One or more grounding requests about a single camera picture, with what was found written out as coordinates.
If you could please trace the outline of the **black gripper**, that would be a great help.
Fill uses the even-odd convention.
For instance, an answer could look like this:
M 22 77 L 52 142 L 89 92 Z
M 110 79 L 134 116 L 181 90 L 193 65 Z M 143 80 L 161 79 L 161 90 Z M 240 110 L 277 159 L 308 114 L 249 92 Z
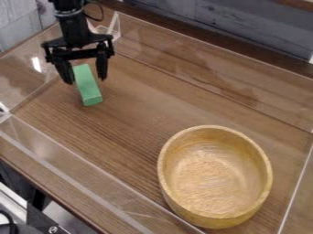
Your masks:
M 62 36 L 42 43 L 47 62 L 55 65 L 66 84 L 72 85 L 75 74 L 68 60 L 97 58 L 95 66 L 101 80 L 107 78 L 107 57 L 114 52 L 111 34 L 97 34 L 89 28 L 83 12 L 56 15 Z

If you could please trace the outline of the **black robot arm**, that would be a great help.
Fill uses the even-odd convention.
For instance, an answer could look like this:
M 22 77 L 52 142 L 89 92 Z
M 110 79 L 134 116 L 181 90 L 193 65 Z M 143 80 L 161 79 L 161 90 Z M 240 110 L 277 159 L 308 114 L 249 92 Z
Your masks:
M 115 55 L 111 34 L 94 33 L 87 19 L 102 21 L 84 11 L 87 4 L 99 5 L 98 0 L 48 0 L 52 3 L 55 17 L 62 29 L 62 36 L 44 41 L 40 45 L 46 51 L 46 61 L 54 65 L 66 84 L 76 81 L 71 60 L 95 58 L 98 78 L 107 78 L 109 59 Z

